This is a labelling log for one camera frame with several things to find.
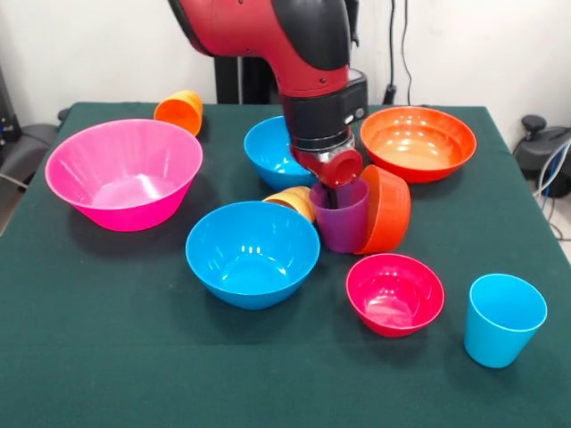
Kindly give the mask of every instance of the small pink bowl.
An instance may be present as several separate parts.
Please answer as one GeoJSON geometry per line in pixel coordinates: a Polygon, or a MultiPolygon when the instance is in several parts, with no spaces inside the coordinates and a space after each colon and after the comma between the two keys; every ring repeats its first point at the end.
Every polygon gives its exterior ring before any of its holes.
{"type": "Polygon", "coordinates": [[[438,276],[400,254],[375,254],[355,263],[347,276],[347,294],[365,325],[385,337],[426,327],[444,306],[438,276]]]}

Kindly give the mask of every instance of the orange cup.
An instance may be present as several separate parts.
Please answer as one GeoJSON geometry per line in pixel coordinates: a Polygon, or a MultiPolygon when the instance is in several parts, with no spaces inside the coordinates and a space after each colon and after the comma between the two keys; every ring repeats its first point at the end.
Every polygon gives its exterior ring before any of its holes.
{"type": "Polygon", "coordinates": [[[197,136],[203,125],[203,101],[194,91],[176,92],[157,105],[154,118],[178,125],[197,136]]]}
{"type": "Polygon", "coordinates": [[[376,165],[368,165],[360,177],[368,184],[367,242],[356,254],[392,251],[409,227],[409,186],[376,165]]]}

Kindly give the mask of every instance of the blue bowl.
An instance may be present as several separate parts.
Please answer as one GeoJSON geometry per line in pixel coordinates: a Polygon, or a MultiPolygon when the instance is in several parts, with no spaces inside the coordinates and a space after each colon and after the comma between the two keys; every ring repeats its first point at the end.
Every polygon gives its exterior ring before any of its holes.
{"type": "Polygon", "coordinates": [[[313,225],[268,202],[238,202],[202,218],[186,240],[186,259],[204,286],[243,309],[265,309],[288,298],[319,257],[313,225]]]}
{"type": "Polygon", "coordinates": [[[312,187],[317,182],[315,175],[294,159],[289,144],[283,116],[260,122],[244,140],[244,149],[258,175],[277,192],[297,185],[312,187]]]}

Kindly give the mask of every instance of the table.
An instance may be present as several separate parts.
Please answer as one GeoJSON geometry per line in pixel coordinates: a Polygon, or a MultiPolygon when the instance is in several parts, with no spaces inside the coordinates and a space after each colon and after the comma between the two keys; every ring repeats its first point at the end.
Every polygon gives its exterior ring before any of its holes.
{"type": "MultiPolygon", "coordinates": [[[[153,108],[76,104],[58,142],[153,108]]],[[[206,106],[203,167],[175,217],[145,232],[95,226],[49,192],[42,166],[0,239],[2,426],[571,426],[571,269],[487,110],[443,110],[479,147],[452,177],[411,189],[398,252],[433,268],[447,301],[399,340],[353,313],[344,279],[357,257],[323,249],[292,298],[259,312],[212,297],[188,268],[199,218],[269,194],[242,143],[279,106],[206,106]],[[549,306],[500,371],[462,348],[468,287],[490,272],[522,276],[549,306]]]]}

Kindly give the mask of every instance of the cup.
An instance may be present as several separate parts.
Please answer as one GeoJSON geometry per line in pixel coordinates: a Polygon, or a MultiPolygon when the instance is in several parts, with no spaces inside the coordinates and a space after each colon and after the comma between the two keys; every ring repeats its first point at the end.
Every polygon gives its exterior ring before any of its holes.
{"type": "Polygon", "coordinates": [[[367,239],[367,183],[357,178],[336,190],[336,209],[329,209],[327,191],[316,183],[310,192],[319,231],[327,248],[339,253],[352,253],[367,239]]]}
{"type": "Polygon", "coordinates": [[[283,192],[293,193],[302,198],[305,201],[305,203],[307,203],[307,206],[310,209],[310,214],[312,218],[311,222],[315,221],[315,212],[313,211],[313,204],[311,203],[310,200],[311,189],[309,187],[306,187],[305,185],[297,185],[296,187],[290,187],[288,189],[285,189],[283,192]]]}
{"type": "Polygon", "coordinates": [[[157,105],[154,118],[177,125],[197,136],[203,125],[203,101],[194,91],[178,91],[157,105]]]}
{"type": "Polygon", "coordinates": [[[264,199],[264,202],[277,203],[278,205],[283,205],[292,210],[296,210],[302,216],[313,223],[315,221],[315,215],[313,214],[313,209],[309,203],[307,203],[301,196],[295,193],[288,192],[284,190],[283,192],[272,194],[264,199]]]}
{"type": "Polygon", "coordinates": [[[547,304],[516,276],[481,276],[470,287],[464,347],[482,366],[509,366],[547,317],[547,304]]]}

